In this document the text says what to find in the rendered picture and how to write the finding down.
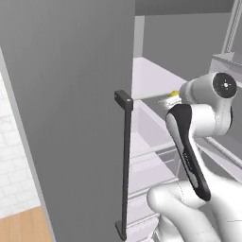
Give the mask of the grey fridge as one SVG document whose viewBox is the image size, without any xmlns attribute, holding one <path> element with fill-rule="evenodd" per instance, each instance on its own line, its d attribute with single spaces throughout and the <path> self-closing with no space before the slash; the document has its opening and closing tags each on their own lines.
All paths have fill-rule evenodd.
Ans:
<svg viewBox="0 0 242 242">
<path fill-rule="evenodd" d="M 213 55 L 222 51 L 233 3 L 234 0 L 135 0 L 133 58 L 152 61 L 185 82 L 214 72 L 230 75 L 211 71 L 210 66 Z M 169 110 L 157 102 L 169 94 L 138 100 L 165 122 Z M 204 163 L 218 176 L 242 183 L 242 172 L 206 141 L 215 137 L 195 140 Z M 152 237 L 160 215 L 148 206 L 148 190 L 187 179 L 175 143 L 173 147 L 130 157 L 130 203 L 137 207 L 137 215 L 128 227 L 130 241 L 158 242 Z"/>
</svg>

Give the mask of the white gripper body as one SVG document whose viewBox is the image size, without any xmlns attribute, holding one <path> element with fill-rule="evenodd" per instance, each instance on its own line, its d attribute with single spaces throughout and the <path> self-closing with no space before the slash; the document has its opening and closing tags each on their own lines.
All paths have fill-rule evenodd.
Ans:
<svg viewBox="0 0 242 242">
<path fill-rule="evenodd" d="M 181 99 L 177 95 L 175 95 L 175 96 L 170 96 L 168 98 L 159 100 L 157 102 L 157 105 L 162 107 L 164 110 L 169 110 L 176 104 L 180 104 L 180 103 L 181 103 Z"/>
</svg>

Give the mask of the grey fridge door with racks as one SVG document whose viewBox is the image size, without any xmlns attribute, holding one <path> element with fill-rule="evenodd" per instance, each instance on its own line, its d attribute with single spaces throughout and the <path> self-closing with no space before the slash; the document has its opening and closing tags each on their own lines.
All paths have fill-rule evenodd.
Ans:
<svg viewBox="0 0 242 242">
<path fill-rule="evenodd" d="M 233 125 L 225 136 L 206 141 L 242 172 L 242 0 L 234 0 L 231 19 L 220 54 L 214 54 L 211 71 L 225 71 L 237 82 L 233 101 Z"/>
</svg>

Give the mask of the clear fridge drawer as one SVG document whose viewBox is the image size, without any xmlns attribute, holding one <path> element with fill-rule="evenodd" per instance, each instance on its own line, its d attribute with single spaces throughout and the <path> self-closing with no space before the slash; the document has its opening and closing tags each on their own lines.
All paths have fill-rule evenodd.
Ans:
<svg viewBox="0 0 242 242">
<path fill-rule="evenodd" d="M 135 100 L 131 114 L 130 157 L 173 147 L 164 120 L 141 100 Z"/>
</svg>

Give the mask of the white fridge shelf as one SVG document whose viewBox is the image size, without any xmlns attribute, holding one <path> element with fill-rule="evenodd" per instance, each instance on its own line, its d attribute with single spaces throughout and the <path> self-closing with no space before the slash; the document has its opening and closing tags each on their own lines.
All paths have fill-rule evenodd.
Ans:
<svg viewBox="0 0 242 242">
<path fill-rule="evenodd" d="M 145 58 L 134 58 L 132 66 L 131 97 L 134 100 L 167 95 L 179 90 L 183 78 Z"/>
</svg>

